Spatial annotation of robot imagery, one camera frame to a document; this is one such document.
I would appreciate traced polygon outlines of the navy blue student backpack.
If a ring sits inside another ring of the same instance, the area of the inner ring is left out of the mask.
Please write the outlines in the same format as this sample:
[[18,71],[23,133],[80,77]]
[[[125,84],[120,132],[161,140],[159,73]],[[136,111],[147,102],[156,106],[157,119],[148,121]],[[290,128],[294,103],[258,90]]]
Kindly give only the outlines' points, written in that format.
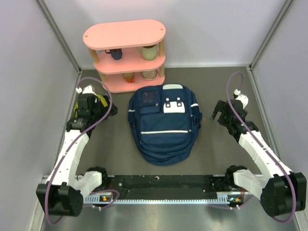
[[169,166],[189,157],[201,127],[195,93],[182,84],[138,89],[128,105],[128,123],[142,157]]

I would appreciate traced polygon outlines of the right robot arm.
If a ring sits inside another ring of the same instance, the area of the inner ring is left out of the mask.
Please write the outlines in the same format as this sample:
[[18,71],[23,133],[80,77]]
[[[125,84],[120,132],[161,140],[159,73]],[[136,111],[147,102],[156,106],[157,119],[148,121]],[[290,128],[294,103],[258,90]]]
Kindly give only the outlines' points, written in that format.
[[241,187],[250,192],[270,217],[304,210],[306,177],[286,166],[266,144],[254,122],[245,119],[247,104],[248,97],[241,93],[229,101],[219,100],[211,119],[220,114],[218,123],[250,155],[262,175],[258,177],[243,166],[231,166],[226,172],[225,186],[232,191]]

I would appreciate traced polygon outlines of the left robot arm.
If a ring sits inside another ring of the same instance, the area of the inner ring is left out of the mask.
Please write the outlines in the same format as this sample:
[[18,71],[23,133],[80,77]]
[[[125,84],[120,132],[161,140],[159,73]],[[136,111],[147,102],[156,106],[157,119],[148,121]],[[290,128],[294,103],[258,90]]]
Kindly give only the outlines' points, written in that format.
[[97,94],[92,85],[78,87],[77,104],[67,121],[64,142],[56,164],[45,183],[37,186],[37,198],[47,216],[77,217],[85,199],[95,190],[109,186],[106,170],[91,167],[81,179],[76,178],[77,167],[93,130],[117,113],[109,95]]

